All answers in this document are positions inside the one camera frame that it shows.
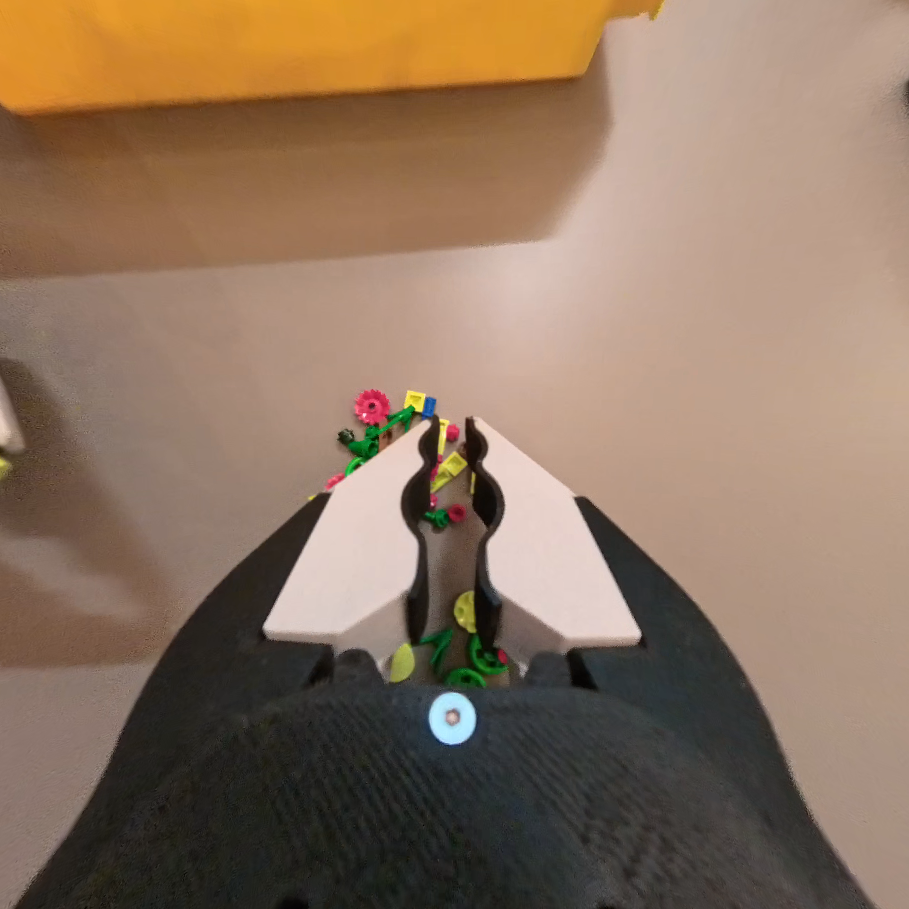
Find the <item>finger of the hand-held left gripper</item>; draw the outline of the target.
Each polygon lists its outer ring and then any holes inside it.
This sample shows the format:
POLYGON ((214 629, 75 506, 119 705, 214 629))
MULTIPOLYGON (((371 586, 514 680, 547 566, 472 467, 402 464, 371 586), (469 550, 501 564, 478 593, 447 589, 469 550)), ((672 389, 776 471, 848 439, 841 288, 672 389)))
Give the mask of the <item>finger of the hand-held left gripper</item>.
POLYGON ((4 455, 27 450, 22 408, 27 404, 27 373, 9 358, 1 359, 1 449, 4 455))

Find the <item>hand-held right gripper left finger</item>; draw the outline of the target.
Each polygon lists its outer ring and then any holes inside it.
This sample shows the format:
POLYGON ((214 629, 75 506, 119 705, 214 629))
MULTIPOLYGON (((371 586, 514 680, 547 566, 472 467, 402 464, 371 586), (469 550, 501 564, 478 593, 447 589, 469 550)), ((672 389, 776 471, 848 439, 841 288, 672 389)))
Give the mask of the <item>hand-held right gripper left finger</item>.
POLYGON ((410 429, 313 505, 322 510, 263 626, 275 642, 387 661, 427 620, 426 540, 440 421, 410 429))

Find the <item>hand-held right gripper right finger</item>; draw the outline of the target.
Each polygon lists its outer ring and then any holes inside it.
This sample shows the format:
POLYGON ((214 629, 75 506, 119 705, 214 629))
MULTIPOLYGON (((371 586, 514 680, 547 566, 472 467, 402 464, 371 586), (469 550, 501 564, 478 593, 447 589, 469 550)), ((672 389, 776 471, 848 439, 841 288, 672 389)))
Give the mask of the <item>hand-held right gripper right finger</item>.
POLYGON ((465 422, 481 642, 512 661, 636 646, 642 632, 571 489, 480 418, 465 422))

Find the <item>heap of small flower pieces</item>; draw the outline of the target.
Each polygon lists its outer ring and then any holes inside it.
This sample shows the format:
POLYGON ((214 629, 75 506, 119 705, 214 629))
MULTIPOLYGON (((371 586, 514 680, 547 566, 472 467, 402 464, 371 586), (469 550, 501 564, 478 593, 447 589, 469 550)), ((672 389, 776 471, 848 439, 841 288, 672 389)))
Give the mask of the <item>heap of small flower pieces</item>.
MULTIPOLYGON (((414 390, 405 392, 398 409, 385 392, 375 388, 358 392, 352 406, 357 426, 344 427, 337 433, 337 443, 344 450, 347 463, 327 479, 321 494, 334 493, 338 485, 375 460, 412 426, 438 417, 437 400, 414 390)), ((429 475, 428 506, 419 516, 421 528, 440 535, 465 526, 473 517, 468 498, 474 486, 474 475, 467 465, 463 425, 442 417, 436 464, 429 475)), ((472 591, 465 590, 454 597, 450 615, 440 630, 427 632, 417 645, 405 643, 395 652, 391 659, 392 681, 415 680, 419 653, 427 657, 428 672, 436 681, 474 689, 506 685, 509 657, 500 647, 483 648, 475 627, 472 591)))

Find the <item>yellow plastic bin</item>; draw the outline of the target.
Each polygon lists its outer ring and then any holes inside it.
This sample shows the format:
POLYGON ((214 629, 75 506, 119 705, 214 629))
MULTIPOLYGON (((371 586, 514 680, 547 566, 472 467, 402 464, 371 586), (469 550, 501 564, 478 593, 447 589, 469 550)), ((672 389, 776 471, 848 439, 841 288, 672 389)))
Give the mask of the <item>yellow plastic bin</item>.
POLYGON ((572 79, 656 1, 3 1, 22 116, 572 79))

